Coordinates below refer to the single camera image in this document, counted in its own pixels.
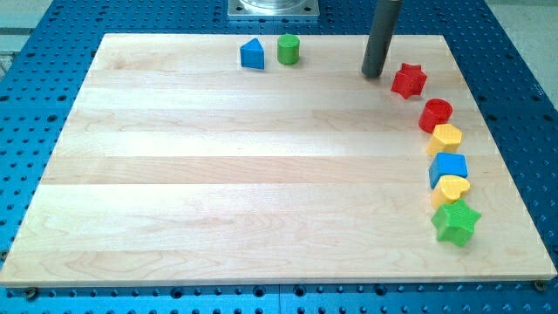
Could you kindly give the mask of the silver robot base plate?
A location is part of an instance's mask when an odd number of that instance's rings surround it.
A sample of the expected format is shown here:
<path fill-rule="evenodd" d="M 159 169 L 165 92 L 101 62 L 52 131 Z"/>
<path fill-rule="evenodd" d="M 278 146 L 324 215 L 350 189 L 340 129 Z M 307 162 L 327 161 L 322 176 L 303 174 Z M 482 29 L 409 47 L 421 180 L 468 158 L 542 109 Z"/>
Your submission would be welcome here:
<path fill-rule="evenodd" d="M 229 17 L 318 17 L 318 0 L 228 0 Z"/>

